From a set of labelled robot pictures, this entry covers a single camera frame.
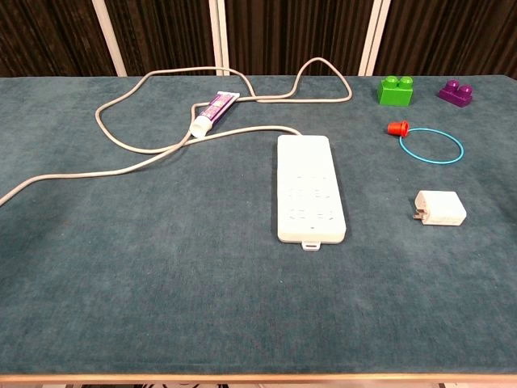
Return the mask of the white power strip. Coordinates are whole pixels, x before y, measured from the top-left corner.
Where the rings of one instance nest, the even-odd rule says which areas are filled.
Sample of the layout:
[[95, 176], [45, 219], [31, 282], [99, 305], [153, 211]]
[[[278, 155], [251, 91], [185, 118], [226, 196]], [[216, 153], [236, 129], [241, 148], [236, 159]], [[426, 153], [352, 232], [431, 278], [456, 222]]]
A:
[[276, 192], [281, 242], [317, 251], [344, 240], [347, 225], [328, 137], [278, 137]]

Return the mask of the white plug adapter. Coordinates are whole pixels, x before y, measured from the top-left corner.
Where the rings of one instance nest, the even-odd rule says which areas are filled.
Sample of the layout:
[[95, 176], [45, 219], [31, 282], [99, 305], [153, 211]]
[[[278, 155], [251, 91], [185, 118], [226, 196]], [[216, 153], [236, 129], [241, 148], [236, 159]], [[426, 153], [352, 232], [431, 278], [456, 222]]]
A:
[[466, 210], [456, 192], [421, 190], [414, 199], [413, 219], [429, 226], [460, 226]]

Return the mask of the purple and white toothpaste tube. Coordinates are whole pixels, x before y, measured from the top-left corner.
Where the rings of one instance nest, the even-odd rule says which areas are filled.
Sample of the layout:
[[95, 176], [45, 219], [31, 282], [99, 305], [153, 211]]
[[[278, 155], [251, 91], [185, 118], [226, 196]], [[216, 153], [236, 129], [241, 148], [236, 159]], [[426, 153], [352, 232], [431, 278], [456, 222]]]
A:
[[195, 138], [205, 137], [239, 97], [239, 93], [218, 91], [208, 106], [191, 123], [189, 127], [191, 135]]

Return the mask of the teal fabric table mat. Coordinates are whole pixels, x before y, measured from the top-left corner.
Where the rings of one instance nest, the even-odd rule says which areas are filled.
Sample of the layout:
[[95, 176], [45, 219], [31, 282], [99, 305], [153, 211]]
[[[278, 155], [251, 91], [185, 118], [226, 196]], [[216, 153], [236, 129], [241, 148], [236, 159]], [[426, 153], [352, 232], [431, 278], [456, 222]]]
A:
[[[215, 133], [329, 138], [347, 233], [316, 252], [277, 237], [273, 132], [26, 188], [0, 207], [0, 375], [517, 372], [517, 81], [464, 82], [466, 108], [443, 77], [394, 108], [378, 78], [338, 103], [305, 77], [225, 114]], [[463, 223], [413, 219], [421, 190], [456, 192]]]

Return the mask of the dark slatted screen panel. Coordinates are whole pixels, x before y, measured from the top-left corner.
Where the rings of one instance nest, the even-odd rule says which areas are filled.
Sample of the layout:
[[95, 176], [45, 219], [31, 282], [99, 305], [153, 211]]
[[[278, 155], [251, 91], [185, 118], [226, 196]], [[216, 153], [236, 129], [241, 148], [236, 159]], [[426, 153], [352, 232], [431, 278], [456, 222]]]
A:
[[373, 73], [517, 80], [517, 0], [391, 0]]
[[357, 75], [374, 0], [225, 0], [229, 64], [246, 75], [294, 75], [323, 57]]
[[127, 75], [215, 65], [209, 0], [105, 0]]
[[91, 0], [0, 0], [0, 77], [115, 75]]

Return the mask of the green toy building block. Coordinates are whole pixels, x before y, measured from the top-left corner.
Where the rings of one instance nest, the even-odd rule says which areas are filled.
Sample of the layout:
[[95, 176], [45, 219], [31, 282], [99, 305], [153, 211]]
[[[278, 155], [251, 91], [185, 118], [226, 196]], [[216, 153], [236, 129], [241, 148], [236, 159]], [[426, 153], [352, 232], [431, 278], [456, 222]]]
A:
[[380, 81], [377, 91], [379, 104], [388, 106], [410, 105], [414, 93], [414, 80], [411, 76], [389, 75]]

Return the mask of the purple toy building block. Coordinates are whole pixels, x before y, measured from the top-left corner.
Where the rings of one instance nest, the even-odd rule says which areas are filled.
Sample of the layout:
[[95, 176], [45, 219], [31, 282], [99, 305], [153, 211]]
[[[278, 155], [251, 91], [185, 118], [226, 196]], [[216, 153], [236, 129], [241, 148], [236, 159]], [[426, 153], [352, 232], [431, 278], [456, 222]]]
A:
[[439, 90], [438, 97], [457, 107], [464, 108], [472, 102], [473, 88], [468, 84], [461, 85], [456, 79], [450, 79]]

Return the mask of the white screen frame post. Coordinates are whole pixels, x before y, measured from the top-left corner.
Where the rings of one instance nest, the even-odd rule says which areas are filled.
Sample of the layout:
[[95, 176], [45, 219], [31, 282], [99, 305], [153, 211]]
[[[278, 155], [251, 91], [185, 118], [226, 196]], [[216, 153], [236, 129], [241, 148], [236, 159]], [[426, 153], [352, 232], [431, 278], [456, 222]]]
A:
[[227, 38], [225, 0], [208, 0], [209, 14], [212, 29], [212, 45], [216, 67], [224, 70], [217, 70], [218, 76], [229, 76], [229, 45]]
[[390, 5], [391, 0], [373, 0], [363, 52], [359, 64], [359, 76], [373, 75]]
[[106, 42], [112, 64], [115, 68], [116, 75], [118, 77], [126, 77], [127, 71], [125, 69], [124, 60], [120, 52], [120, 47], [116, 39], [116, 34], [105, 0], [91, 0], [91, 2], [94, 7], [99, 26], [103, 33], [103, 38]]

